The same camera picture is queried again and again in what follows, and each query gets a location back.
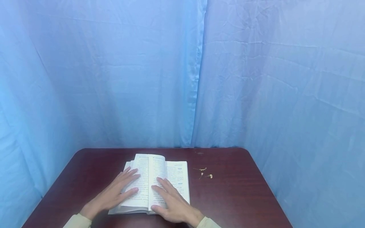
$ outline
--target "blue fabric backdrop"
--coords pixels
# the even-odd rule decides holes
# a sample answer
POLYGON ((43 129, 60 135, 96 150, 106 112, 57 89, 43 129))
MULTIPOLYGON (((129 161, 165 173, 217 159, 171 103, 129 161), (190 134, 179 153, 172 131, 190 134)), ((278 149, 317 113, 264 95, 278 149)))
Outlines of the blue fabric backdrop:
POLYGON ((294 227, 365 224, 365 2, 0 1, 0 227, 84 147, 247 148, 294 227))

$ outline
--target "sleeve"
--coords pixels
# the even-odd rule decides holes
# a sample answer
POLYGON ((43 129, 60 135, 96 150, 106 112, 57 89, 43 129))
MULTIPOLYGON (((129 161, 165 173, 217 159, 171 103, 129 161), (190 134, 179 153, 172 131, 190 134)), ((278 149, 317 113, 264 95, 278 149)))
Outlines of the sleeve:
POLYGON ((197 228, 221 228, 210 218, 204 217, 197 228))
POLYGON ((91 220, 84 216, 77 214, 73 215, 70 220, 66 223, 64 228, 90 228, 91 220))

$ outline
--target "book page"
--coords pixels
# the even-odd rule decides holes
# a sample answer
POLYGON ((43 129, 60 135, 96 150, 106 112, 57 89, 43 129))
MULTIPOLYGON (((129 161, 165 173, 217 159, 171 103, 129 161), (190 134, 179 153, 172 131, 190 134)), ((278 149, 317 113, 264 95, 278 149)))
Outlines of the book page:
POLYGON ((166 162, 167 179, 190 204, 187 162, 166 162))
MULTIPOLYGON (((166 178, 165 157, 160 155, 152 155, 150 156, 150 188, 152 185, 157 185, 162 188, 162 186, 157 182, 157 177, 160 177, 162 179, 166 178)), ((157 192, 151 189, 149 194, 149 210, 151 210, 152 205, 158 205, 166 208, 166 204, 162 197, 157 192)))
POLYGON ((148 207, 149 194, 149 158, 145 156, 137 156, 134 162, 131 162, 131 169, 138 169, 136 174, 140 174, 140 178, 132 182, 126 187, 126 191, 132 188, 138 188, 137 194, 124 201, 121 206, 132 207, 148 207))

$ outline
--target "wooden table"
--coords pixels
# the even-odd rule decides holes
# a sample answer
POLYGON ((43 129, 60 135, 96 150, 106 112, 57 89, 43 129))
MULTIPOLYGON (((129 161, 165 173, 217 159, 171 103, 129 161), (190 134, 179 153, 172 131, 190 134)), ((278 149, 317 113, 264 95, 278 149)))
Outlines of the wooden table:
MULTIPOLYGON (((292 227, 250 154, 242 148, 83 149, 75 154, 41 200, 24 228, 62 228, 102 191, 136 153, 160 154, 167 161, 187 161, 190 201, 222 228, 292 227), (213 178, 201 178, 213 174, 213 178)), ((98 215, 92 227, 164 228, 157 215, 98 215)))

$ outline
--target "right hand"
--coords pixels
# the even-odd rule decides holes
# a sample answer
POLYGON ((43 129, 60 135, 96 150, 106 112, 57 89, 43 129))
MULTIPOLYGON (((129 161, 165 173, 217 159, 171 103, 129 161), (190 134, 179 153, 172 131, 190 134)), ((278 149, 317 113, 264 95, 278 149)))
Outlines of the right hand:
POLYGON ((163 189, 156 185, 153 185, 152 189, 161 195, 167 205, 167 209, 157 205, 153 205, 151 209, 169 222, 184 222, 196 228, 203 220, 204 215, 198 209, 190 206, 176 188, 172 186, 170 181, 161 178, 157 178, 157 181, 162 185, 163 189))

